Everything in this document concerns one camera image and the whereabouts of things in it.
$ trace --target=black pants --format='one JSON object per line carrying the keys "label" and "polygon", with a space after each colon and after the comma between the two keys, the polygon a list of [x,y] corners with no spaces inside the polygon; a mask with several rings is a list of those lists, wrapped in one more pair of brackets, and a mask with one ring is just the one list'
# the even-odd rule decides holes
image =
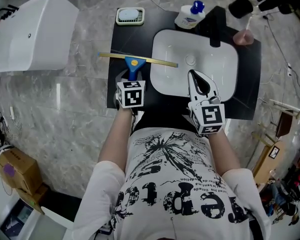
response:
{"label": "black pants", "polygon": [[181,114],[163,110],[144,112],[133,132],[143,128],[174,128],[197,133],[196,128]]}

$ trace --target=white sink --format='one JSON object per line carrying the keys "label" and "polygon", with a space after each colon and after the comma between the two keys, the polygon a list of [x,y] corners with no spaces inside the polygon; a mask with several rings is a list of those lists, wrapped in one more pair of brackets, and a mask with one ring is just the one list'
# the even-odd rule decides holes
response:
{"label": "white sink", "polygon": [[178,63],[178,67],[151,64],[150,80],[164,95],[189,96],[188,71],[197,70],[215,83],[222,102],[235,93],[238,54],[230,44],[213,48],[207,37],[165,29],[153,39],[152,58]]}

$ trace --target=white bottle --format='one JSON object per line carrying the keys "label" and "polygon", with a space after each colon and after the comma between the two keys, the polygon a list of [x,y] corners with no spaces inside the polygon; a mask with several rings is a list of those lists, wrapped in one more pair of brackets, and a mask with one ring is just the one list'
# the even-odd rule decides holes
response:
{"label": "white bottle", "polygon": [[199,0],[194,1],[193,5],[184,5],[181,7],[174,23],[180,28],[186,30],[192,29],[206,17],[204,8],[204,3]]}

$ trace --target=black countertop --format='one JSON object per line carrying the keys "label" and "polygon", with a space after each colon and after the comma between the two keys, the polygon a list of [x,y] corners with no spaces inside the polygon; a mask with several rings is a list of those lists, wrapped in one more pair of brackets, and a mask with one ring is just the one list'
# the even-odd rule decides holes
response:
{"label": "black countertop", "polygon": [[[152,57],[153,40],[161,30],[177,30],[189,33],[198,33],[198,28],[185,30],[175,25],[178,12],[163,11],[161,9],[145,10],[144,24],[141,26],[119,26],[114,24],[111,52],[125,53],[141,57]],[[254,40],[247,46],[236,45],[233,36],[238,32],[231,27],[224,27],[220,32],[221,42],[232,45],[238,53],[238,72],[234,95],[223,102],[225,117],[232,119],[252,120],[255,114],[260,73],[261,73],[261,43]],[[188,97],[178,97],[159,93],[150,81],[151,64],[146,63],[141,69],[142,79],[146,81],[144,106],[141,111],[163,109],[180,111],[188,114]],[[110,58],[108,72],[107,107],[115,108],[114,94],[116,91],[116,76],[127,69],[124,59]]]}

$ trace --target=white cube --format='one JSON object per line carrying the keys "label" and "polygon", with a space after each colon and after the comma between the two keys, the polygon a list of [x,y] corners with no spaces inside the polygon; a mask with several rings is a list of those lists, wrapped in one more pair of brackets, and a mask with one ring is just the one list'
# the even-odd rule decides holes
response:
{"label": "white cube", "polygon": [[143,107],[146,81],[117,82],[117,100],[126,108]]}
{"label": "white cube", "polygon": [[221,131],[226,122],[223,104],[194,104],[191,106],[191,103],[189,103],[190,117],[199,134],[214,134]]}

